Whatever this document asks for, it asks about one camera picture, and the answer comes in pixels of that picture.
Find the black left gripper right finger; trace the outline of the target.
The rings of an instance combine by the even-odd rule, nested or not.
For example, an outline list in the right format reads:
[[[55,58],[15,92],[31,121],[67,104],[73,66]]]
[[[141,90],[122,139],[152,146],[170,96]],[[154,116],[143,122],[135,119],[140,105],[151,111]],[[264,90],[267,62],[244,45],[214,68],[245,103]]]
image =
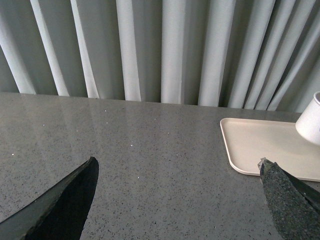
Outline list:
[[[320,238],[320,192],[263,157],[260,180],[274,226],[284,240]]]

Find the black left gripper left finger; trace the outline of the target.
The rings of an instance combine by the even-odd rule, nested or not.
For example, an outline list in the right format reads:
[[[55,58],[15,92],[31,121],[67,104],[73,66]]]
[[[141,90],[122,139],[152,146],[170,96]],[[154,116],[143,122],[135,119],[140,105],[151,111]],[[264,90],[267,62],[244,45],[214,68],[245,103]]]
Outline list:
[[[99,163],[91,157],[0,224],[2,240],[78,240],[93,202]]]

